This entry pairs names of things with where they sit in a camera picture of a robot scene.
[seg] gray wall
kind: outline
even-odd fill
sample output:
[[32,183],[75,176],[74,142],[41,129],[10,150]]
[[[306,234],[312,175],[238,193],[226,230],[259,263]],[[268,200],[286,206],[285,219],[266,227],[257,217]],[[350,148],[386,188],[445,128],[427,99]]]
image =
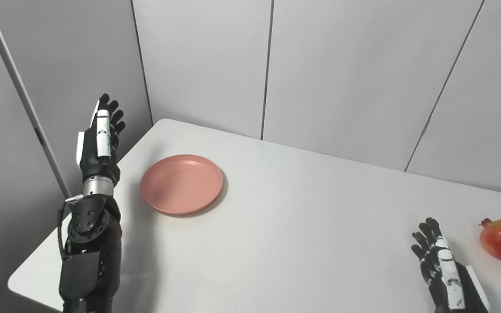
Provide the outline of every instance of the gray wall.
[[12,295],[7,280],[54,229],[62,201],[57,180],[0,57],[1,313],[40,309]]
[[501,191],[501,1],[487,1],[409,172]]
[[0,0],[0,28],[64,178],[82,190],[77,132],[109,93],[125,111],[122,157],[151,127],[130,0]]
[[259,138],[271,0],[134,0],[154,121]]
[[263,126],[268,141],[501,191],[501,2],[134,8],[155,120],[251,137]]
[[276,0],[264,140],[405,170],[481,0]]

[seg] panel seam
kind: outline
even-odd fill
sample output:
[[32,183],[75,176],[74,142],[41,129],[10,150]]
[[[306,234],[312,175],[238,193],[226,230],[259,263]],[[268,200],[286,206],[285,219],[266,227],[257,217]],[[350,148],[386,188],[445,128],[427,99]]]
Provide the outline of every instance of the panel seam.
[[270,8],[270,29],[268,30],[268,50],[266,53],[266,78],[264,79],[264,103],[262,105],[262,125],[260,130],[260,140],[264,140],[264,122],[266,121],[266,97],[268,95],[268,75],[270,74],[270,50],[272,47],[272,26],[274,22],[274,2]]
[[135,24],[135,34],[137,35],[137,46],[139,48],[140,66],[142,67],[143,70],[144,89],[147,93],[147,103],[148,103],[148,111],[150,113],[150,122],[151,125],[154,126],[154,116],[152,115],[152,106],[150,105],[150,95],[148,94],[148,83],[146,80],[146,72],[144,70],[143,50],[140,47],[139,27],[137,25],[137,16],[135,14],[135,4],[133,0],[131,0],[131,10],[133,10],[133,23]]
[[465,35],[465,39],[463,39],[463,43],[461,43],[461,47],[459,48],[457,56],[455,57],[455,60],[454,60],[453,64],[451,65],[451,69],[448,72],[448,76],[444,80],[444,84],[443,84],[442,88],[440,89],[440,93],[438,94],[438,97],[436,98],[436,102],[434,103],[432,110],[430,111],[430,114],[429,114],[428,118],[426,119],[426,123],[423,127],[423,130],[421,131],[421,134],[419,136],[419,139],[417,140],[417,143],[415,144],[415,148],[413,149],[413,152],[411,153],[411,156],[409,157],[409,161],[407,162],[407,165],[405,166],[404,172],[407,172],[407,170],[409,169],[409,166],[411,165],[411,161],[413,159],[413,156],[415,155],[417,148],[419,148],[419,144],[421,142],[421,139],[423,138],[423,136],[426,132],[426,129],[428,128],[428,125],[432,119],[432,115],[434,114],[434,110],[436,109],[436,105],[438,105],[438,102],[440,101],[440,97],[442,97],[442,94],[444,93],[444,89],[446,88],[446,85],[448,84],[448,81],[451,77],[451,73],[454,71],[455,65],[457,64],[459,56],[461,55],[461,52],[463,51],[463,47],[465,47],[465,43],[467,42],[467,39],[469,38],[469,35],[471,34],[471,30],[473,30],[473,26],[475,25],[475,22],[477,21],[477,18],[479,17],[479,13],[481,12],[481,9],[483,8],[483,4],[485,1],[486,0],[481,1],[481,5],[479,6],[479,9],[477,10],[477,14],[475,14],[475,18],[473,18],[473,22],[471,23],[471,26],[469,27],[467,35]]
[[44,154],[46,154],[46,158],[50,163],[50,167],[57,180],[57,183],[59,184],[59,187],[61,188],[61,192],[63,193],[63,196],[65,198],[70,198],[71,192],[69,191],[69,188],[65,183],[61,169],[57,164],[55,155],[53,154],[53,151],[50,147],[50,143],[47,140],[46,133],[43,130],[38,115],[36,115],[36,111],[34,110],[34,106],[32,105],[32,101],[30,100],[30,96],[26,91],[26,87],[24,86],[22,77],[20,77],[20,73],[18,72],[16,64],[14,63],[14,60],[10,54],[9,48],[5,42],[1,29],[0,29],[0,56],[9,73],[10,79],[12,80],[13,85],[18,93],[20,101],[24,107],[24,110],[26,111],[26,115],[28,115],[30,123],[34,128],[34,133],[36,134],[36,137],[40,141],[40,145],[42,146]]

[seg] cable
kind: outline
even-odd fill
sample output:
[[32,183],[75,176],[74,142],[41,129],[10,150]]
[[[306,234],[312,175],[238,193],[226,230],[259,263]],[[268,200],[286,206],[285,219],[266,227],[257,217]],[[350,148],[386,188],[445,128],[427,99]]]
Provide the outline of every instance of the cable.
[[63,248],[63,235],[61,234],[61,228],[63,226],[63,214],[65,212],[65,206],[67,201],[63,201],[61,208],[57,212],[57,243],[59,244],[59,254],[61,254],[61,260],[65,259],[65,251]]

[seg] robot finger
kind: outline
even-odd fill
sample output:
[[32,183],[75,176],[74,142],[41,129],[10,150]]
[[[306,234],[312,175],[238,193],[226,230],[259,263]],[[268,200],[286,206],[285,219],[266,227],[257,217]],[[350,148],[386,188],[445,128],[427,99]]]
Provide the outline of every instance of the robot finger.
[[442,236],[442,231],[440,230],[440,224],[438,224],[438,222],[431,217],[426,218],[426,224],[429,226],[430,230],[432,230],[434,239],[438,240],[438,237]]
[[423,234],[426,236],[426,241],[428,242],[429,246],[432,247],[436,240],[434,239],[434,236],[432,235],[432,230],[430,230],[430,227],[426,223],[420,223],[419,224],[419,229]]
[[428,243],[426,242],[426,237],[423,236],[421,232],[416,232],[412,234],[413,238],[417,240],[421,248],[425,251],[425,253],[428,253],[430,251],[430,247],[428,246]]
[[423,249],[421,249],[421,247],[419,247],[418,244],[413,244],[411,246],[411,250],[417,256],[417,258],[419,258],[419,261],[421,261],[421,262],[424,261],[424,251],[423,251]]
[[119,107],[119,103],[117,102],[117,100],[111,101],[111,103],[108,107],[110,114],[113,114],[113,112],[115,112],[115,110],[117,110],[118,107]]
[[107,93],[104,93],[98,100],[98,110],[107,109],[107,102],[110,101],[110,97]]
[[119,120],[124,116],[125,114],[123,113],[123,110],[119,110],[116,113],[113,114],[113,117],[111,117],[110,123],[113,125],[117,125]]
[[115,132],[117,133],[117,135],[119,135],[119,133],[121,133],[124,129],[125,129],[125,122],[121,121],[117,124],[117,126],[115,126]]
[[430,270],[425,266],[424,263],[421,263],[421,274],[423,275],[423,279],[428,285],[431,285],[434,279],[434,275],[430,272]]
[[418,244],[413,244],[411,246],[411,250],[419,258],[419,261],[421,262],[421,268],[424,267],[425,269],[427,269],[430,276],[434,277],[434,275],[436,275],[437,269],[434,267],[431,259],[426,257],[423,249],[421,249]]
[[111,148],[117,151],[118,146],[119,146],[119,135],[115,131],[113,131],[111,133]]

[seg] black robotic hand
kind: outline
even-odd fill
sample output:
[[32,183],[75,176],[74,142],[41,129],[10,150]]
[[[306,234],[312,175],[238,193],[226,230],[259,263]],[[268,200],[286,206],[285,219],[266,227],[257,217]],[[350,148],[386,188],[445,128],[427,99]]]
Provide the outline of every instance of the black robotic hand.
[[117,147],[119,133],[125,129],[125,122],[120,121],[123,111],[117,110],[117,100],[111,101],[104,93],[96,104],[89,129],[79,133],[77,145],[77,164],[85,182],[92,176],[105,176],[119,182],[120,170],[117,167]]
[[[78,135],[77,163],[82,171],[83,194],[65,200],[57,219],[62,258],[59,293],[63,313],[110,313],[119,288],[121,268],[121,213],[113,197],[119,182],[117,166],[123,111],[104,93],[96,104],[89,129]],[[64,208],[71,219],[63,245]]]
[[436,305],[435,313],[489,313],[487,297],[471,266],[455,261],[440,225],[434,218],[420,223],[411,246]]

